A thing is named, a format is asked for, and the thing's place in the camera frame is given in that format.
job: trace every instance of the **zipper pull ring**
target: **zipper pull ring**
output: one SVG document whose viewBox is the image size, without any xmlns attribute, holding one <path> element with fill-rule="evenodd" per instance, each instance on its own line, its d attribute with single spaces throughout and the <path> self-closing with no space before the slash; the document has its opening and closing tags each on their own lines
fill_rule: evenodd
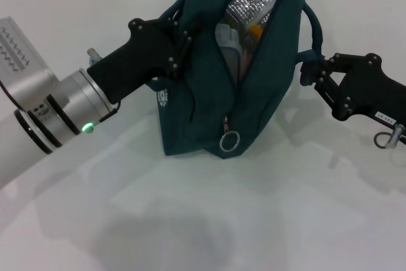
<svg viewBox="0 0 406 271">
<path fill-rule="evenodd" d="M 234 131 L 234 130 L 229 130 L 229 128 L 228 128 L 228 117 L 227 116 L 225 116 L 224 118 L 223 118 L 223 127 L 224 127 L 224 135 L 221 137 L 221 139 L 220 139 L 220 149 L 222 150 L 222 151 L 224 151 L 224 152 L 232 152 L 233 150 L 235 150 L 236 148 L 237 148 L 237 146 L 239 146 L 239 144 L 240 144 L 240 134 L 238 133 L 238 131 Z M 235 141 L 235 144 L 234 144 L 234 146 L 232 147 L 232 148 L 230 148 L 230 149 L 225 149 L 224 148 L 224 146 L 223 146 L 223 142 L 224 142 L 224 139 L 226 138 L 226 137 L 228 137 L 228 136 L 236 136 L 237 137 L 237 140 Z"/>
</svg>

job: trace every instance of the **metal ring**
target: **metal ring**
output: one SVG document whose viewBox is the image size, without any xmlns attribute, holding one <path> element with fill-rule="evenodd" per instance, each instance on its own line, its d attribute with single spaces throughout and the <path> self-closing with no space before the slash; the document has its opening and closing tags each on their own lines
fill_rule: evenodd
<svg viewBox="0 0 406 271">
<path fill-rule="evenodd" d="M 224 139 L 225 139 L 227 136 L 230 136 L 230 135 L 236 135 L 236 136 L 237 136 L 237 141 L 235 142 L 234 146 L 233 146 L 231 149 L 225 149 L 224 146 L 223 146 Z M 221 150 L 224 151 L 224 152 L 232 152 L 233 150 L 235 150 L 235 149 L 237 148 L 237 146 L 239 146 L 239 144 L 240 144 L 240 134 L 238 133 L 238 131 L 234 131 L 234 130 L 227 131 L 227 132 L 221 137 L 221 140 L 220 140 L 220 148 L 221 148 Z"/>
</svg>

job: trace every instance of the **white table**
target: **white table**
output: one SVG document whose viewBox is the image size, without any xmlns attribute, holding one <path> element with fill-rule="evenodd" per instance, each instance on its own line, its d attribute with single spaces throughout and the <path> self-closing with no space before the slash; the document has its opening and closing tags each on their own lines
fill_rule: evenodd
<svg viewBox="0 0 406 271">
<path fill-rule="evenodd" d="M 174 0 L 0 0 L 59 78 L 129 37 Z M 406 84 L 406 0 L 307 0 L 324 55 L 382 56 Z M 310 47 L 303 18 L 300 49 Z M 14 106 L 2 94 L 1 117 Z M 217 160 L 165 157 L 155 93 L 34 166 L 0 193 L 7 271 L 397 271 L 406 268 L 406 150 L 385 130 L 332 118 L 298 77 L 252 147 Z"/>
</svg>

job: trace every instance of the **bag handle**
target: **bag handle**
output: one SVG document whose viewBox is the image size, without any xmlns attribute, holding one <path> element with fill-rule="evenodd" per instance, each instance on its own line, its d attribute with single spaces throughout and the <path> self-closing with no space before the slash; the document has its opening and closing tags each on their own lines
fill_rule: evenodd
<svg viewBox="0 0 406 271">
<path fill-rule="evenodd" d="M 296 57 L 296 63 L 318 61 L 324 56 L 322 55 L 323 32 L 320 22 L 317 19 L 315 12 L 304 2 L 303 11 L 307 15 L 311 25 L 311 50 L 299 52 Z"/>
</svg>

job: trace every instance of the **green bag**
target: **green bag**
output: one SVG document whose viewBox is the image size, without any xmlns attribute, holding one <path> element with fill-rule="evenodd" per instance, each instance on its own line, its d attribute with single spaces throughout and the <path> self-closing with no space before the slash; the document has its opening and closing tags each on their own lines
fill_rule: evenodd
<svg viewBox="0 0 406 271">
<path fill-rule="evenodd" d="M 179 31 L 195 33 L 181 79 L 159 78 L 149 84 L 157 91 L 166 155 L 199 149 L 222 159 L 241 155 L 275 112 L 295 65 L 322 57 L 320 24 L 305 1 L 276 0 L 251 66 L 236 88 L 214 35 L 229 2 L 177 0 L 161 16 L 174 18 Z M 302 10 L 313 28 L 313 46 L 298 54 Z"/>
</svg>

